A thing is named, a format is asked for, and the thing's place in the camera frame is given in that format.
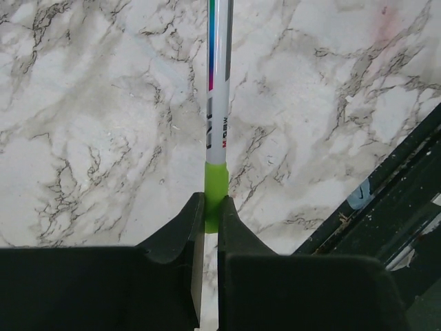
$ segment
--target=green tape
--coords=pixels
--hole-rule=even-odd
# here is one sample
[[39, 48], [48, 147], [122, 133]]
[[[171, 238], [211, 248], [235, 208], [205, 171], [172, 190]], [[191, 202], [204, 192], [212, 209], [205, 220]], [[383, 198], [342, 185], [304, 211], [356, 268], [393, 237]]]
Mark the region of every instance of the green tape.
[[205, 232], [217, 233], [222, 200], [228, 195], [227, 164], [205, 162]]

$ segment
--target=rainbow stripe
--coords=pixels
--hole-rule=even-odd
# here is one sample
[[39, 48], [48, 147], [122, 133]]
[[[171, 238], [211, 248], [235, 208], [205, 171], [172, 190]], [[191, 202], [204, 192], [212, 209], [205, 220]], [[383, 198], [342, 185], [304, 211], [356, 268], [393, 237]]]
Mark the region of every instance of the rainbow stripe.
[[209, 0], [209, 59], [208, 59], [208, 90], [213, 90], [214, 82], [214, 0]]

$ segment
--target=marble tabletop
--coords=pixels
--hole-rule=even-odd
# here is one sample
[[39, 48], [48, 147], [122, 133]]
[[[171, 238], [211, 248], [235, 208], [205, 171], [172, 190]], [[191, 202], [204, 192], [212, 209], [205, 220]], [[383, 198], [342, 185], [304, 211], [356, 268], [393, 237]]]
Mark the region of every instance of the marble tabletop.
[[[0, 245], [136, 244], [203, 190], [206, 14], [0, 3]], [[441, 102], [439, 31], [436, 0], [235, 1], [230, 195], [269, 247], [293, 252]]]

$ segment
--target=marker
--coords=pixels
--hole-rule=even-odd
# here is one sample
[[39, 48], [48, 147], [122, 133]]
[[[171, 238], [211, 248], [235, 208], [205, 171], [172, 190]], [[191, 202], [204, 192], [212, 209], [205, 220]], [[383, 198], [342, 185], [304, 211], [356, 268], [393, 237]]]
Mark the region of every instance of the marker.
[[218, 232], [228, 195], [227, 126], [232, 55], [233, 0], [207, 0], [207, 157], [205, 232]]

